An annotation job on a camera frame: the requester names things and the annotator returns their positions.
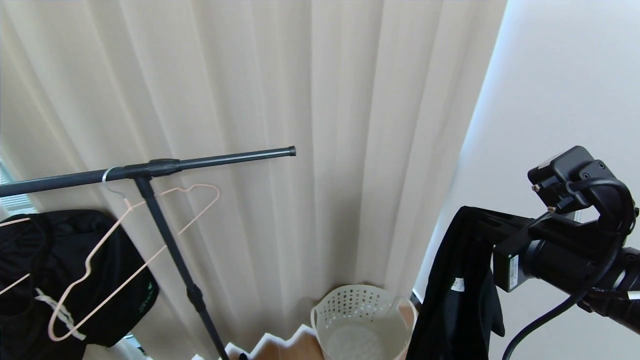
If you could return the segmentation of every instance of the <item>black garment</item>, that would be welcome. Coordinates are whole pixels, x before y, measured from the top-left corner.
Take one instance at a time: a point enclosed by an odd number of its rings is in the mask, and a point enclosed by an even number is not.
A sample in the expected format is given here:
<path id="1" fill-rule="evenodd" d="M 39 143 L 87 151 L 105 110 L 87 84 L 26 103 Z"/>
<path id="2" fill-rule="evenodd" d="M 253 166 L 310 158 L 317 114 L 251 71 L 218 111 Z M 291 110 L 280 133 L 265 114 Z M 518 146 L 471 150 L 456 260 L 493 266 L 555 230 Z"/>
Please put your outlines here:
<path id="1" fill-rule="evenodd" d="M 429 274 L 407 360 L 484 360 L 491 331 L 504 336 L 490 268 L 493 245 L 474 233 L 484 216 L 465 206 L 449 225 Z M 460 280 L 452 289 L 456 278 L 463 279 L 463 291 Z"/>
<path id="2" fill-rule="evenodd" d="M 0 289 L 31 274 L 0 295 L 0 359 L 74 360 L 82 359 L 86 344 L 115 345 L 156 301 L 158 286 L 151 271 L 142 270 L 80 326 L 77 336 L 52 341 L 47 325 L 53 310 L 43 295 L 57 304 L 67 286 L 84 275 L 87 255 L 115 222 L 95 210 L 16 215 L 4 222 L 24 217 L 31 220 L 0 227 Z M 118 226 L 93 256 L 91 275 L 77 284 L 64 302 L 73 324 L 143 264 L 136 247 Z M 54 330 L 58 336 L 68 332 L 59 318 Z"/>

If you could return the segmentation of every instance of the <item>hanger hook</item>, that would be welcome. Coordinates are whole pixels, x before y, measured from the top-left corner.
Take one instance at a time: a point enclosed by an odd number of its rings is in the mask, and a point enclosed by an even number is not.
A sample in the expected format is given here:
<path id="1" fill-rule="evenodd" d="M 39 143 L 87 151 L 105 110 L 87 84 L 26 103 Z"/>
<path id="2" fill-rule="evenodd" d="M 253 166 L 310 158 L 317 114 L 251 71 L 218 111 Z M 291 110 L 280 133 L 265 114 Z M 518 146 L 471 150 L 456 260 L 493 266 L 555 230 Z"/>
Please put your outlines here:
<path id="1" fill-rule="evenodd" d="M 121 192 L 119 192 L 117 190 L 114 190 L 114 189 L 110 188 L 109 185 L 107 185 L 107 175 L 109 174 L 109 171 L 111 171 L 111 170 L 113 170 L 115 168 L 116 167 L 110 167 L 110 168 L 107 169 L 107 171 L 104 172 L 104 174 L 102 175 L 102 185 L 104 185 L 104 188 L 109 190 L 109 191 L 111 191 L 112 193 L 116 193 L 116 194 L 122 196 L 122 198 L 126 201 L 127 197 L 123 193 L 121 193 Z"/>

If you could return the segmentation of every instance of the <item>curtain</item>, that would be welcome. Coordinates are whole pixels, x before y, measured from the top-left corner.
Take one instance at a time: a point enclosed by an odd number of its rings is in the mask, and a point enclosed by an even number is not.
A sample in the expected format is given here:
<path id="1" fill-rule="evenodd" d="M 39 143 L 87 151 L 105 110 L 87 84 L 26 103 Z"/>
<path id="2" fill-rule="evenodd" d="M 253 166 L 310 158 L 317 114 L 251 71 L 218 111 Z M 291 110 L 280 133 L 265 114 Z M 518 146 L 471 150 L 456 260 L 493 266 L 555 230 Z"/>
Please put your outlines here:
<path id="1" fill-rule="evenodd" d="M 215 184 L 180 250 L 225 342 L 288 338 L 335 286 L 408 296 L 454 172 L 505 1 L 32 1 L 1 4 L 0 150 L 19 179 L 295 145 L 295 158 L 188 170 Z M 139 200 L 132 181 L 110 186 Z M 102 185 L 40 211 L 119 217 Z M 160 198 L 174 231 L 214 194 Z M 163 241 L 124 220 L 143 257 Z M 216 351 L 168 253 L 133 330 L 155 360 Z"/>

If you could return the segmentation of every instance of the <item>laundry basket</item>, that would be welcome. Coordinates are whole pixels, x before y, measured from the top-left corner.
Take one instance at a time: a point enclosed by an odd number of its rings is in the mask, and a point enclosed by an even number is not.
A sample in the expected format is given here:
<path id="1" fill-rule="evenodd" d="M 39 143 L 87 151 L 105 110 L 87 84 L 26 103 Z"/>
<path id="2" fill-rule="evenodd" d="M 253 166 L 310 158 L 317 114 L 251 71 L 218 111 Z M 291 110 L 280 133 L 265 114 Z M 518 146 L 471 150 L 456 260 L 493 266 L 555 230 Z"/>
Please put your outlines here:
<path id="1" fill-rule="evenodd" d="M 401 360 L 417 318 L 409 300 L 368 285 L 341 286 L 311 309 L 326 360 Z"/>

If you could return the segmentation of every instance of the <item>perforated basket rim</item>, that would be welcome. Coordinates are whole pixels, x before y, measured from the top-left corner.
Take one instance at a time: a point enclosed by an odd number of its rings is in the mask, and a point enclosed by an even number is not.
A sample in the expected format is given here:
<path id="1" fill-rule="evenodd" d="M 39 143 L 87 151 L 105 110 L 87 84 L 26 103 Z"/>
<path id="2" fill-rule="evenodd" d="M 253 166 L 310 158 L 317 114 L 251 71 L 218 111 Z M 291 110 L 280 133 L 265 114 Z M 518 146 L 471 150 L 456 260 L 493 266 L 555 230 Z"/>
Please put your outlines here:
<path id="1" fill-rule="evenodd" d="M 418 317 L 418 311 L 416 310 L 415 306 L 413 305 L 413 302 L 411 302 L 411 300 L 409 300 L 408 298 L 406 298 L 406 297 L 404 297 L 404 296 L 394 295 L 391 291 L 388 291 L 388 290 L 385 290 L 385 289 L 383 289 L 383 288 L 379 288 L 379 287 L 377 287 L 377 286 L 373 286 L 373 285 L 348 284 L 348 285 L 342 285 L 342 286 L 339 286 L 339 287 L 337 287 L 337 288 L 333 289 L 332 291 L 330 291 L 329 293 L 327 293 L 327 294 L 322 298 L 322 300 L 320 300 L 320 302 L 318 302 L 318 303 L 317 303 L 317 305 L 316 305 L 316 306 L 314 306 L 314 307 L 311 309 L 311 323 L 312 323 L 312 328 L 313 328 L 313 330 L 314 330 L 314 332 L 315 332 L 316 340 L 317 340 L 317 342 L 318 342 L 318 345 L 320 345 L 320 349 L 321 349 L 321 350 L 322 350 L 322 352 L 323 352 L 323 357 L 324 357 L 326 360 L 333 360 L 333 357 L 332 357 L 332 356 L 327 352 L 327 350 L 325 349 L 325 346 L 323 345 L 323 342 L 321 341 L 320 337 L 318 336 L 318 331 L 317 331 L 317 327 L 316 327 L 316 324 L 315 324 L 315 322 L 316 322 L 316 321 L 315 321 L 315 318 L 314 318 L 314 317 L 315 317 L 316 315 L 317 315 L 317 316 L 319 316 L 319 315 L 317 314 L 317 309 L 318 309 L 319 307 L 324 307 L 324 306 L 326 306 L 327 302 L 328 302 L 328 301 L 329 301 L 329 300 L 330 300 L 334 295 L 338 294 L 338 292 L 342 292 L 342 291 L 344 291 L 346 288 L 351 288 L 351 289 L 353 289 L 353 288 L 360 288 L 360 289 L 362 289 L 362 290 L 374 289 L 374 290 L 376 290 L 376 291 L 382 291 L 382 292 L 384 292 L 384 293 L 388 294 L 388 295 L 389 295 L 389 297 L 392 297 L 392 298 L 394 299 L 394 301 L 395 301 L 395 299 L 401 298 L 402 300 L 404 300 L 405 302 L 407 302 L 407 303 L 409 304 L 409 306 L 411 307 L 411 310 L 413 311 L 413 326 L 412 326 L 412 331 L 414 330 L 414 328 L 415 328 L 415 324 L 416 324 L 416 321 L 417 321 L 417 317 Z M 401 355 L 403 354 L 403 352 L 405 352 L 405 351 L 407 350 L 407 348 L 409 347 L 409 342 L 410 342 L 410 340 L 406 342 L 405 346 L 400 350 L 400 352 L 399 352 L 398 354 L 396 354 L 396 355 L 393 357 L 393 360 L 398 359 L 398 357 L 399 357 L 399 356 L 401 356 Z"/>

